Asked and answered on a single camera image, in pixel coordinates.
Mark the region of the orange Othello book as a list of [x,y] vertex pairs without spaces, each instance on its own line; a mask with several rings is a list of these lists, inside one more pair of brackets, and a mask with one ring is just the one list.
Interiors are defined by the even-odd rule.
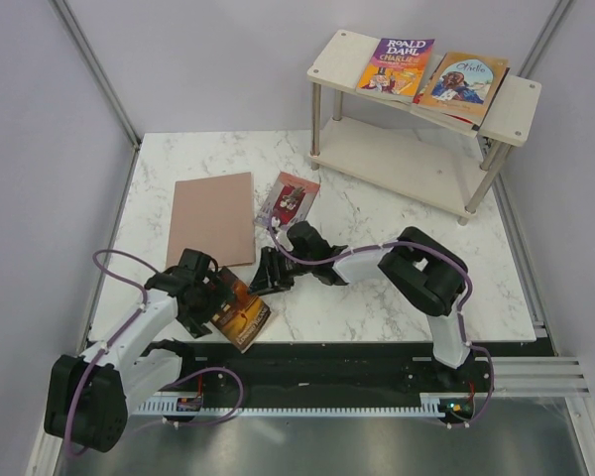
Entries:
[[478,127],[509,69],[505,58],[448,52],[418,96],[416,106]]

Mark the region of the grey red illustrated book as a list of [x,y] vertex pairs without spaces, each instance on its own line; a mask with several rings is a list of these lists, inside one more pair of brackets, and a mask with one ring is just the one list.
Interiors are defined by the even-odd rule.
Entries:
[[267,227],[272,217],[278,217],[282,223],[281,229],[287,230],[294,224],[305,221],[319,190],[319,183],[285,172],[279,173],[254,223]]

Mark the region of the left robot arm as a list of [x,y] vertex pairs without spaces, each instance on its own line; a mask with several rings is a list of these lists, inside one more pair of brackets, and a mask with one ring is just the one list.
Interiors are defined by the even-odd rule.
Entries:
[[139,300],[101,339],[78,355],[61,355],[52,368],[44,431],[61,438],[71,457],[89,449],[109,451],[129,415],[154,394],[189,389],[216,372],[197,370],[182,343],[155,338],[174,322],[192,337],[208,334],[207,322],[234,296],[219,277],[217,261],[197,250],[184,250],[177,264],[154,270],[142,284],[109,271],[103,254],[92,256],[97,268],[137,290]]

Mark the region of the red 13-Storey Treehouse book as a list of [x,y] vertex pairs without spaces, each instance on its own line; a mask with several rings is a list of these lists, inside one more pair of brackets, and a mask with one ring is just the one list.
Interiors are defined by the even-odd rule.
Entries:
[[473,82],[488,67],[471,55],[450,52],[444,55],[416,94],[413,104],[461,117],[478,125],[483,117],[485,96],[480,96]]

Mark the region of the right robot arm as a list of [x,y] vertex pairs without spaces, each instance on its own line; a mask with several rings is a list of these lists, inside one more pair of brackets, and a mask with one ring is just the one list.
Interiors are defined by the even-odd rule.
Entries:
[[291,249],[280,243],[273,227],[268,231],[274,245],[261,250],[251,295],[286,292],[304,275],[332,287],[386,279],[427,318],[436,383],[453,391],[469,380],[471,342],[462,308],[473,284],[467,265],[447,248],[412,226],[391,242],[353,249],[329,244],[306,221],[287,230]]

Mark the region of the dark brown Leonard book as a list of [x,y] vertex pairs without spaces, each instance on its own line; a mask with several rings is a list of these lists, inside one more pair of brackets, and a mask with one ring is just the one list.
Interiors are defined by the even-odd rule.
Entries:
[[245,302],[227,302],[210,322],[235,348],[245,353],[258,338],[271,315],[269,306],[259,296],[248,293]]

